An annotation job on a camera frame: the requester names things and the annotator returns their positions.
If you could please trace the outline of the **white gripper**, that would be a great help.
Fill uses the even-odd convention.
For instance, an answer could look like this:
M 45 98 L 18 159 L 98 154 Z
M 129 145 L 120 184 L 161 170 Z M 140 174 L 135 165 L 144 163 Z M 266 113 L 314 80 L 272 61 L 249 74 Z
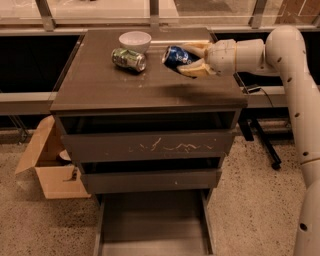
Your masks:
M 197 78 L 204 76 L 233 75 L 236 71 L 236 41 L 233 39 L 211 42 L 190 42 L 182 45 L 186 51 L 198 56 L 205 57 L 207 64 L 198 66 L 183 65 L 177 70 L 181 75 Z

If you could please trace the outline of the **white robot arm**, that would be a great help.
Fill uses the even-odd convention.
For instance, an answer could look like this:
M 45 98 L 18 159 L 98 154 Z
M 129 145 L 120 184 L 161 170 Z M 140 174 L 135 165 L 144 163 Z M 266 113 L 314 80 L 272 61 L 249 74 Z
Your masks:
M 282 25 L 264 41 L 191 42 L 182 48 L 199 58 L 178 68 L 189 77 L 249 72 L 281 78 L 306 186 L 294 256 L 320 256 L 320 89 L 309 71 L 301 32 Z

